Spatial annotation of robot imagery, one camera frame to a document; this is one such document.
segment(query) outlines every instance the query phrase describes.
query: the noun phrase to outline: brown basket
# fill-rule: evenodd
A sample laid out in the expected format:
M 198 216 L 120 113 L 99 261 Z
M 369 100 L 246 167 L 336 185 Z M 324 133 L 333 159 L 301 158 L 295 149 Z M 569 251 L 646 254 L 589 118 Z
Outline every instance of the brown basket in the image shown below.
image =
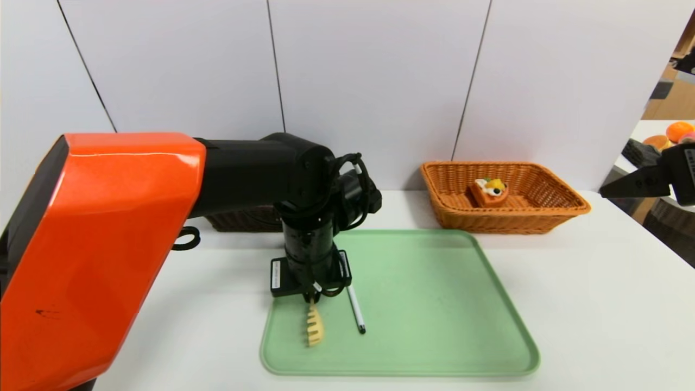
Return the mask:
M 280 214 L 270 205 L 210 214 L 205 218 L 219 232 L 282 232 Z
M 422 165 L 432 207 L 444 228 L 492 234 L 543 234 L 591 207 L 547 168 L 517 161 L 431 161 Z M 477 207 L 478 178 L 509 185 L 506 205 Z

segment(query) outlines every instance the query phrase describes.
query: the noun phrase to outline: label sticker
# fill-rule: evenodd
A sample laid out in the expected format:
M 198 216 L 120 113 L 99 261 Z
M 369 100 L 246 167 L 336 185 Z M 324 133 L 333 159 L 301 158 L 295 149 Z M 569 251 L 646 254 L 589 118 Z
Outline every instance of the label sticker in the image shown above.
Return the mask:
M 280 288 L 280 261 L 272 262 L 272 275 L 270 276 L 270 288 Z

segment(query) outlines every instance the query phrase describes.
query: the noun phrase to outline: white countertop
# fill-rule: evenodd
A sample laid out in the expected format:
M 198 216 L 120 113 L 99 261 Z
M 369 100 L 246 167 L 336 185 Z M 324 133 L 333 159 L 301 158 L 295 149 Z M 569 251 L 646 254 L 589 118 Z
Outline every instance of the white countertop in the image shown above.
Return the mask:
M 477 234 L 541 352 L 522 378 L 287 377 L 259 358 L 281 234 L 172 252 L 95 391 L 695 390 L 695 270 L 596 193 L 545 235 Z M 426 192 L 386 191 L 364 228 L 438 228 Z
M 630 135 L 630 138 L 633 138 L 640 143 L 644 141 L 645 138 L 649 136 L 654 136 L 656 134 L 666 134 L 666 128 L 669 127 L 670 124 L 674 123 L 675 120 L 642 120 L 637 123 L 637 126 L 635 127 L 635 130 L 632 132 Z M 620 168 L 622 171 L 625 172 L 625 174 L 629 174 L 632 171 L 635 171 L 637 167 L 635 167 L 632 163 L 630 163 L 625 157 L 621 154 L 618 156 L 618 159 L 615 161 L 615 166 Z M 695 213 L 695 207 L 682 207 L 678 204 L 676 201 L 676 195 L 673 193 L 673 187 L 671 187 L 671 195 L 668 197 L 661 197 L 662 200 L 668 202 L 669 204 L 685 211 L 689 212 L 694 212 Z

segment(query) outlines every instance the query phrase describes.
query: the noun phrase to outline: toy orange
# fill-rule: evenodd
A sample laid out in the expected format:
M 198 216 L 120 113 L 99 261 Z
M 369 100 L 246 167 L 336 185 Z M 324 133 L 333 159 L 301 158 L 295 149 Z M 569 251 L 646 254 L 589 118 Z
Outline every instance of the toy orange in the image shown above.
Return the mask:
M 690 122 L 674 122 L 666 128 L 666 136 L 674 143 L 677 143 L 684 135 L 695 131 L 695 126 Z
M 668 147 L 673 146 L 671 140 L 663 134 L 657 134 L 656 136 L 647 137 L 642 144 L 652 145 L 654 148 L 659 150 L 659 152 L 665 150 Z

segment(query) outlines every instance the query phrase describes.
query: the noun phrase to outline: white pen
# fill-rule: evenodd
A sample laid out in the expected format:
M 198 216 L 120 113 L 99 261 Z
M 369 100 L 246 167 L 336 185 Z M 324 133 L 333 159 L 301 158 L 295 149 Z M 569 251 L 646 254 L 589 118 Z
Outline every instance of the white pen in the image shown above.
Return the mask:
M 354 312 L 354 320 L 357 322 L 357 329 L 360 334 L 364 334 L 367 332 L 367 328 L 364 326 L 362 312 L 359 310 L 359 303 L 357 302 L 357 296 L 354 294 L 352 285 L 347 287 L 347 294 L 350 296 L 350 303 L 352 304 L 352 311 Z

